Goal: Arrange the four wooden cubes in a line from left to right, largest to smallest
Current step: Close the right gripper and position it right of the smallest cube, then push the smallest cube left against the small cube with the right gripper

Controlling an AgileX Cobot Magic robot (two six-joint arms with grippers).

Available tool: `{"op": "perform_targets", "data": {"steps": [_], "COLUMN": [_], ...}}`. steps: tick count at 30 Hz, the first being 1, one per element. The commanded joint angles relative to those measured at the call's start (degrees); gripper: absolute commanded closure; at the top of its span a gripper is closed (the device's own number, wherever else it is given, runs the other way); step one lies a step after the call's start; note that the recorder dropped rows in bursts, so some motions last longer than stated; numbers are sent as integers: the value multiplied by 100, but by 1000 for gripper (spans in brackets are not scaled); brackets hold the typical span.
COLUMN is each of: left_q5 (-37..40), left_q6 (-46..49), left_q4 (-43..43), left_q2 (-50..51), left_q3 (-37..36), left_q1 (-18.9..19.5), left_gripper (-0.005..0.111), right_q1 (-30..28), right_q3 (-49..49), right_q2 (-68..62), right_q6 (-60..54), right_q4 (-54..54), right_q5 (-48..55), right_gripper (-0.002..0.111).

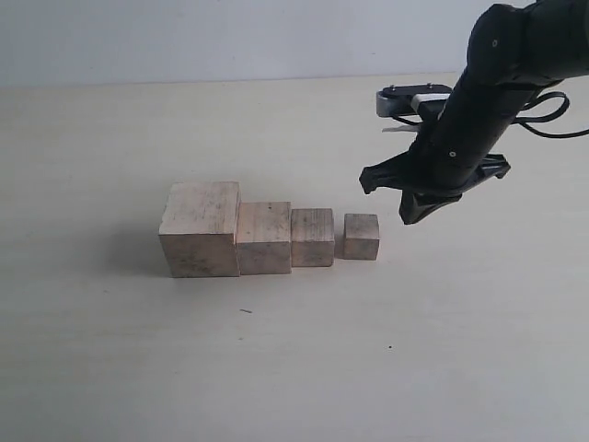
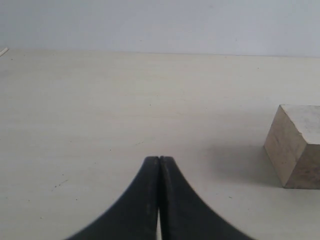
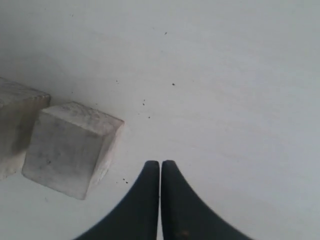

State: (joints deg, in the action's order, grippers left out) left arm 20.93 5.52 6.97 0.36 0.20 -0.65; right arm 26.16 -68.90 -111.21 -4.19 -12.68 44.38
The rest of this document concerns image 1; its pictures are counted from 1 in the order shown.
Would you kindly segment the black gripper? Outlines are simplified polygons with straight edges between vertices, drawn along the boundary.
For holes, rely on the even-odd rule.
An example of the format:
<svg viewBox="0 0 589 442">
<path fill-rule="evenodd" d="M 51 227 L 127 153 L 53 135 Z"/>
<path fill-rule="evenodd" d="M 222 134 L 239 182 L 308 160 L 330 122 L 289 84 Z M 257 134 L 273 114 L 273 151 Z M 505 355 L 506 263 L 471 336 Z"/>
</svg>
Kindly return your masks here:
<svg viewBox="0 0 589 442">
<path fill-rule="evenodd" d="M 503 157 L 495 157 L 490 167 L 484 163 L 511 124 L 511 93 L 420 91 L 410 105 L 422 128 L 409 152 L 364 167 L 359 177 L 365 194 L 379 188 L 403 191 L 398 212 L 405 225 L 457 203 L 492 173 L 505 172 Z"/>
</svg>

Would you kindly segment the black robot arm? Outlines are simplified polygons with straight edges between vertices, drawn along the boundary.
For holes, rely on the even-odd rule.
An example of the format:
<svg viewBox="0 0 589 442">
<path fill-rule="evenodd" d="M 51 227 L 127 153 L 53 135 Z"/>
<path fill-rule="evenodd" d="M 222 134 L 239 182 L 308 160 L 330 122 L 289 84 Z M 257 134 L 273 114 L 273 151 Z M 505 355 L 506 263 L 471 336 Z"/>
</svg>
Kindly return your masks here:
<svg viewBox="0 0 589 442">
<path fill-rule="evenodd" d="M 403 223 L 422 221 L 484 181 L 503 178 L 511 167 L 491 150 L 504 132 L 559 118 L 570 101 L 554 87 L 587 74 L 587 2 L 492 5 L 471 31 L 467 64 L 453 87 L 377 92 L 377 115 L 416 137 L 406 152 L 363 169 L 363 191 L 399 190 Z"/>
</svg>

